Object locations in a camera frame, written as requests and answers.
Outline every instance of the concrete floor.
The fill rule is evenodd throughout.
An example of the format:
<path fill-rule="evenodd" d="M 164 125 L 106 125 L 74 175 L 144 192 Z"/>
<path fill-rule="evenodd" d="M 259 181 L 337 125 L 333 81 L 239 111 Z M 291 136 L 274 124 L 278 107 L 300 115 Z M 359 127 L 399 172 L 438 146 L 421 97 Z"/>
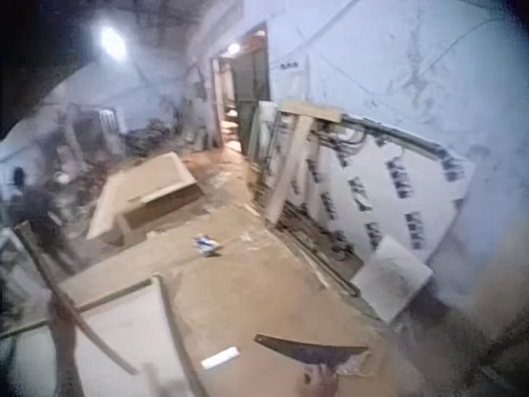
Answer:
<path fill-rule="evenodd" d="M 154 272 L 165 275 L 186 349 L 212 397 L 295 395 L 303 366 L 256 345 L 252 339 L 258 332 L 305 342 L 367 344 L 373 376 L 343 378 L 338 395 L 420 394 L 422 377 L 385 337 L 384 327 L 326 289 L 312 268 L 245 208 L 249 196 L 238 155 L 197 153 L 184 159 L 205 197 L 137 231 L 130 247 L 66 280 L 63 287 L 75 302 Z M 145 239 L 147 229 L 158 232 Z M 193 238 L 200 233 L 223 245 L 219 256 L 197 253 Z M 202 369 L 201 360 L 231 346 L 241 355 Z"/>

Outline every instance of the doorway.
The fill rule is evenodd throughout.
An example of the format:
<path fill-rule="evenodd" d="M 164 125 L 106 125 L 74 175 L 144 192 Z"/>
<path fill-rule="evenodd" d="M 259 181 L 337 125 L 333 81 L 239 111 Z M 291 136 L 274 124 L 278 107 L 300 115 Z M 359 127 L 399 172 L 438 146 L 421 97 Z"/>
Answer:
<path fill-rule="evenodd" d="M 216 112 L 224 146 L 247 153 L 259 101 L 270 100 L 266 26 L 258 26 L 212 60 Z"/>

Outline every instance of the saw blade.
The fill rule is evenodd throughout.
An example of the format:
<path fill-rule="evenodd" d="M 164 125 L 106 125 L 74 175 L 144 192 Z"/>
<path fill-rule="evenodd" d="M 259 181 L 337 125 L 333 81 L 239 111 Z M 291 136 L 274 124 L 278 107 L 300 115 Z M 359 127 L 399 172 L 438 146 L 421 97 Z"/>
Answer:
<path fill-rule="evenodd" d="M 325 364 L 333 370 L 340 364 L 347 362 L 351 356 L 362 354 L 368 350 L 367 346 L 316 345 L 261 334 L 255 335 L 254 341 L 294 360 L 308 365 Z"/>

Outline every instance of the hand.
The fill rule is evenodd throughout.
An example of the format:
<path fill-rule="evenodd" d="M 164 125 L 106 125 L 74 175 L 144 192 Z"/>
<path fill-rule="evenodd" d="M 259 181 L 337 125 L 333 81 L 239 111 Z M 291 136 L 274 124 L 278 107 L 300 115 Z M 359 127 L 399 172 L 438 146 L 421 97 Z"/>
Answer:
<path fill-rule="evenodd" d="M 74 319 L 54 294 L 48 303 L 48 311 L 48 324 L 55 344 L 55 353 L 61 357 L 73 357 L 76 344 Z"/>
<path fill-rule="evenodd" d="M 334 397 L 338 391 L 338 376 L 328 366 L 308 366 L 298 381 L 299 397 Z"/>

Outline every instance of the cable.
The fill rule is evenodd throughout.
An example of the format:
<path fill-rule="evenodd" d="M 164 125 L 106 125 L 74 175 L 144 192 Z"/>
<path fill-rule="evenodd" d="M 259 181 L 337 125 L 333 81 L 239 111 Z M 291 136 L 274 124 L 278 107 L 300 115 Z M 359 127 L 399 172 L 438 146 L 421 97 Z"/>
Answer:
<path fill-rule="evenodd" d="M 483 21 L 483 22 L 480 22 L 479 24 L 477 24 L 476 26 L 473 26 L 472 28 L 470 28 L 467 32 L 465 32 L 463 35 L 459 36 L 458 38 L 456 38 L 455 40 L 453 40 L 450 45 L 448 45 L 448 47 L 446 47 L 446 49 L 444 51 L 441 52 L 441 54 L 439 56 L 437 56 L 437 58 L 431 62 L 425 69 L 421 70 L 418 74 L 417 74 L 417 77 L 421 77 L 423 76 L 428 70 L 432 69 L 433 67 L 435 67 L 449 52 L 451 52 L 454 47 L 456 45 L 458 45 L 465 37 L 467 37 L 468 35 L 470 35 L 471 33 L 477 31 L 479 28 L 485 26 L 485 25 L 488 25 L 489 23 L 491 22 L 499 22 L 501 21 L 502 19 L 501 18 L 491 18 L 491 19 L 488 19 L 487 21 Z M 312 51 L 318 55 L 321 59 L 323 59 L 324 61 L 326 61 L 330 66 L 332 66 L 337 72 L 339 72 L 340 74 L 342 74 L 346 79 L 348 79 L 349 81 L 351 81 L 351 83 L 353 83 L 356 87 L 360 88 L 362 91 L 364 91 L 365 93 L 370 93 L 372 95 L 375 95 L 375 96 L 378 96 L 378 97 L 389 97 L 389 96 L 392 96 L 396 93 L 398 93 L 399 91 L 401 91 L 402 89 L 406 88 L 408 86 L 408 83 L 405 83 L 403 85 L 401 85 L 400 87 L 398 88 L 395 88 L 389 92 L 386 92 L 386 93 L 377 93 L 375 91 L 371 91 L 369 88 L 366 88 L 364 85 L 362 85 L 361 83 L 359 83 L 357 80 L 355 80 L 353 77 L 351 77 L 347 72 L 345 72 L 340 66 L 336 65 L 334 62 L 332 62 L 331 60 L 329 60 L 326 56 L 324 56 L 322 53 L 320 53 L 318 50 L 312 48 Z"/>
<path fill-rule="evenodd" d="M 476 2 L 472 2 L 470 0 L 456 0 L 457 2 L 462 2 L 464 4 L 468 4 L 470 6 L 474 6 L 474 7 L 477 7 L 477 8 L 481 8 L 483 10 L 496 10 L 496 9 L 502 9 L 501 7 L 495 7 L 495 6 L 485 6 L 483 4 L 479 4 L 477 1 Z"/>
<path fill-rule="evenodd" d="M 292 56 L 292 54 L 298 52 L 302 49 L 302 47 L 308 47 L 310 46 L 314 41 L 317 41 L 320 37 L 325 35 L 329 29 L 331 29 L 340 19 L 345 17 L 349 11 L 360 2 L 361 0 L 350 0 L 334 17 L 332 17 L 325 25 L 323 25 L 314 35 L 312 35 L 309 39 L 299 44 L 297 47 L 294 47 L 292 50 L 290 50 L 287 54 L 281 55 L 278 59 L 273 60 L 270 62 L 270 68 L 272 69 L 272 65 L 277 64 L 281 60 L 285 60 Z"/>

